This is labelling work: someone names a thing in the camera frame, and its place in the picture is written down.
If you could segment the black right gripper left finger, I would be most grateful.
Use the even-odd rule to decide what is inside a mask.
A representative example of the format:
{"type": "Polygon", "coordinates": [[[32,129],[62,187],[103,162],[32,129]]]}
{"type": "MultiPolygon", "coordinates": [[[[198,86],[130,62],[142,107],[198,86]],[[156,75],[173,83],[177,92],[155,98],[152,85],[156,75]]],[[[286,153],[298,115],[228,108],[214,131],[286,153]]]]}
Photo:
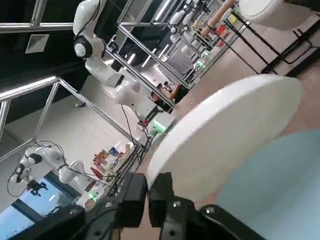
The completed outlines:
{"type": "Polygon", "coordinates": [[[111,240],[122,228],[140,225],[148,188],[142,173],[128,173],[118,195],[90,210],[69,205],[25,230],[26,240],[111,240]]]}

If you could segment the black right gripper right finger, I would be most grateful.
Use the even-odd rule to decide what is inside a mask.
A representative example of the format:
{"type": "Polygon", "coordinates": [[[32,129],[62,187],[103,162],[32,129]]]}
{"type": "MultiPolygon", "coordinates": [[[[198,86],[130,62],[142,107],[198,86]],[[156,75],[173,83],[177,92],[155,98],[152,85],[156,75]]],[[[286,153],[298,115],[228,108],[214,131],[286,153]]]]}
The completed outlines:
{"type": "Polygon", "coordinates": [[[197,210],[193,201],[176,196],[170,172],[161,173],[148,191],[152,227],[160,240],[262,240],[263,237],[215,204],[197,210]]]}

